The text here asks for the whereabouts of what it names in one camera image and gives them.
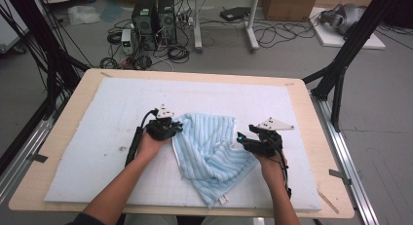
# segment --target blue striped towel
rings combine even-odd
[[[174,119],[183,132],[172,138],[183,177],[191,180],[206,206],[212,208],[257,163],[244,149],[232,148],[235,118],[185,114]]]

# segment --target wooden board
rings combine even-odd
[[[141,78],[157,80],[199,81],[238,83],[248,85],[283,86],[288,90],[302,140],[313,170],[321,210],[313,212],[297,211],[299,217],[350,218],[355,212],[340,178],[330,176],[329,169],[337,170],[330,147],[325,138],[319,118],[310,100],[304,83],[298,79],[213,75],[196,73],[148,72],[90,69],[82,78],[74,95],[70,98],[58,118],[48,139],[40,150],[49,159],[44,164],[34,162],[21,181],[19,188],[9,202],[10,209],[42,211],[81,211],[86,204],[46,203],[44,198],[56,174],[56,169],[65,148],[76,132],[79,122],[94,98],[100,82],[106,77]],[[124,212],[217,215],[217,216],[264,216],[272,217],[271,209],[266,208],[214,208],[192,206],[127,206]]]
[[[235,131],[257,139],[248,125],[272,117],[294,126],[279,131],[288,159],[291,201],[296,210],[320,210],[319,195],[288,91],[279,86],[106,78],[70,141],[46,195],[47,202],[88,203],[124,167],[134,130],[145,113],[164,104],[185,113],[231,116]],[[271,208],[259,164],[231,190],[225,207]],[[205,206],[182,178],[171,145],[148,166],[130,196],[131,205]]]

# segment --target concrete floor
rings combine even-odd
[[[75,0],[54,5],[54,9],[63,13],[67,7],[76,5],[94,6],[98,13],[108,7],[107,1],[89,4]],[[219,19],[219,11],[218,8],[209,9],[203,11],[203,15]],[[124,10],[113,21],[68,25],[66,30],[89,61],[98,65],[107,56],[106,31],[114,23],[130,16],[131,12]],[[340,50],[322,47],[314,37],[297,38],[251,54],[240,26],[238,30],[231,26],[205,26],[202,30],[204,36],[208,34],[215,40],[215,45],[205,47],[202,54],[197,54],[191,41],[189,61],[173,64],[174,71],[304,78],[328,65]],[[412,35],[387,34],[413,47]],[[411,224],[413,178],[409,172],[413,169],[413,118],[410,116],[413,54],[412,50],[394,40],[378,32],[376,35],[385,43],[386,49],[362,50],[350,65],[343,91],[340,127],[379,223]],[[216,48],[230,41],[233,42]],[[72,56],[84,61],[72,43],[66,41],[66,44]],[[118,54],[115,58],[125,56]],[[171,71],[165,63],[158,63],[152,69]],[[308,89],[316,84],[311,83]],[[0,56],[0,91],[0,154],[3,154],[46,96],[30,54],[9,52]],[[75,213],[10,211],[7,206],[10,197],[11,194],[0,206],[0,224],[56,224],[57,221],[64,224],[75,216]],[[314,224],[310,219],[302,219],[301,222]],[[321,222],[362,224],[357,215],[348,220],[323,219]]]

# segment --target person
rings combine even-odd
[[[134,160],[131,161],[68,225],[116,224],[148,164],[169,140],[158,141],[144,132]],[[297,215],[283,185],[282,168],[277,157],[255,156],[261,164],[262,175],[273,200],[276,224],[299,224]]]

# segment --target white bracket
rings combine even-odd
[[[156,118],[162,119],[162,118],[168,118],[174,116],[175,113],[169,111],[163,104],[160,109],[158,109],[158,114],[156,115]]]
[[[272,117],[270,119],[262,122],[257,126],[259,129],[267,131],[280,131],[280,130],[293,130],[294,126],[275,120]]]

